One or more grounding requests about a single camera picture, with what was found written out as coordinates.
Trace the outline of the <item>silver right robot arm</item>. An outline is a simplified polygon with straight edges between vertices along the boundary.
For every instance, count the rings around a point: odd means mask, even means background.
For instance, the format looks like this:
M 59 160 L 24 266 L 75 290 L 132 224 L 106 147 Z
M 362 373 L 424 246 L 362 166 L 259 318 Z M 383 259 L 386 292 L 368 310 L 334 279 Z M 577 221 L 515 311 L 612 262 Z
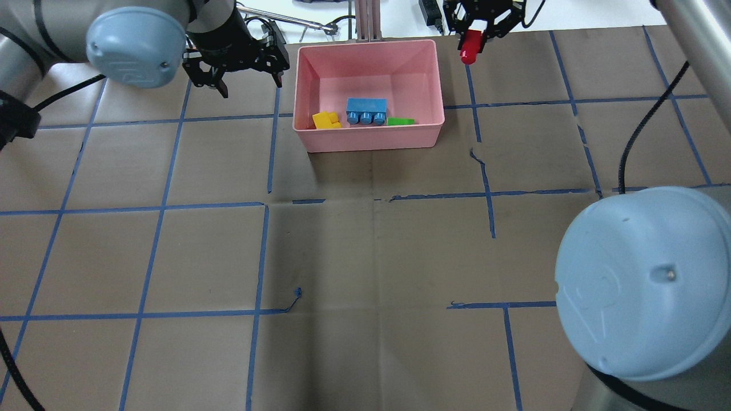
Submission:
M 556 306 L 585 362 L 574 410 L 729 409 L 729 184 L 630 189 L 629 155 L 689 70 L 729 133 L 729 2 L 648 1 L 686 60 L 627 139 L 617 192 L 569 225 Z

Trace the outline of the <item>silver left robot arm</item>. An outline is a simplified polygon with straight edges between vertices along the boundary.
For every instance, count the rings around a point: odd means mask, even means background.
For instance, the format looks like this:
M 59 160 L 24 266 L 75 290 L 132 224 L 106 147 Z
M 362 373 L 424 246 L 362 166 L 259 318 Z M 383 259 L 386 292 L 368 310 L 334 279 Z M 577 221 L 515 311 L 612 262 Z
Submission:
M 159 88 L 182 67 L 194 86 L 228 97 L 224 74 L 251 69 L 281 87 L 290 68 L 284 37 L 262 24 L 256 39 L 234 1 L 3 1 L 2 145 L 33 138 L 41 110 L 105 78 Z M 57 63 L 91 63 L 99 75 L 28 105 Z

